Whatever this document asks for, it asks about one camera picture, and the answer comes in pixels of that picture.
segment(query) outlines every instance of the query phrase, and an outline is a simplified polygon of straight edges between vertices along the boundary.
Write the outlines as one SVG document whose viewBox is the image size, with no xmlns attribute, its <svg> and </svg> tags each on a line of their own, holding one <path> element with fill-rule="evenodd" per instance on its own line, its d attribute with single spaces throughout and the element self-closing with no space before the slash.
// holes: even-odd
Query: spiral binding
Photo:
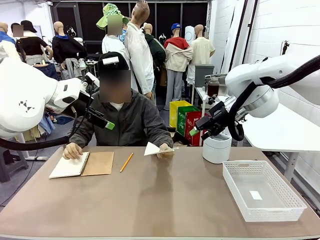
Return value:
<svg viewBox="0 0 320 240">
<path fill-rule="evenodd" d="M 87 165 L 87 162 L 88 162 L 88 159 L 89 159 L 89 155 L 90 155 L 90 152 L 88 152 L 88 154 L 86 155 L 86 158 L 84 160 L 84 163 L 83 163 L 83 166 L 81 168 L 81 175 L 84 173 L 85 171 L 85 168 L 86 168 L 86 165 Z"/>
</svg>

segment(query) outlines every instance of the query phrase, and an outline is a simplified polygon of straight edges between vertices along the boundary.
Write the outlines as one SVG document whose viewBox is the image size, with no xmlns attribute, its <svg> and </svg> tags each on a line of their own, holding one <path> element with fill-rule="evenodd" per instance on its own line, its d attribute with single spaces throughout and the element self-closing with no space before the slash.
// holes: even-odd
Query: white label in basket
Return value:
<svg viewBox="0 0 320 240">
<path fill-rule="evenodd" d="M 258 191 L 249 191 L 254 200 L 262 200 Z"/>
</svg>

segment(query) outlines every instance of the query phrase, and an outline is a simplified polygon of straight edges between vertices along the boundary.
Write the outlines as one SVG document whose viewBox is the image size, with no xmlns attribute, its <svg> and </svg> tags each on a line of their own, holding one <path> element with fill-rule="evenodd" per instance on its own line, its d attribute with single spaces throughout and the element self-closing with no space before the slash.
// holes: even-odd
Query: green bucket hat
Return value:
<svg viewBox="0 0 320 240">
<path fill-rule="evenodd" d="M 105 30 L 106 26 L 108 25 L 109 15 L 121 15 L 123 24 L 128 24 L 129 22 L 129 19 L 123 16 L 119 11 L 118 7 L 113 3 L 108 3 L 107 5 L 105 5 L 102 12 L 103 17 L 96 23 L 96 26 L 102 30 Z"/>
</svg>

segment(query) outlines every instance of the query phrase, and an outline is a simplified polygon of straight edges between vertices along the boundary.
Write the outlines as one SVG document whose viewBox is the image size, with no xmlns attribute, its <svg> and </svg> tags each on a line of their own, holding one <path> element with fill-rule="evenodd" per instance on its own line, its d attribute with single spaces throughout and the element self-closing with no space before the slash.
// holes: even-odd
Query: orange pencil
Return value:
<svg viewBox="0 0 320 240">
<path fill-rule="evenodd" d="M 125 162 L 125 164 L 123 165 L 123 167 L 120 170 L 120 173 L 122 173 L 122 171 L 125 169 L 125 167 L 127 166 L 128 162 L 130 161 L 130 159 L 132 158 L 134 153 L 131 153 L 130 157 L 128 158 L 128 160 Z"/>
</svg>

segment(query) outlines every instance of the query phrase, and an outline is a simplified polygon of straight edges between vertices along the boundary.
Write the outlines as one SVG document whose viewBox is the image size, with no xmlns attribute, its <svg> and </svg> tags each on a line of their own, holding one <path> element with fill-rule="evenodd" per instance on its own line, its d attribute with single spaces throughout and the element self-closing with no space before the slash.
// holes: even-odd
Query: blue cap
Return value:
<svg viewBox="0 0 320 240">
<path fill-rule="evenodd" d="M 181 29 L 180 23 L 175 23 L 172 25 L 172 27 L 171 27 L 172 34 L 174 34 L 174 32 L 173 32 L 174 29 Z"/>
</svg>

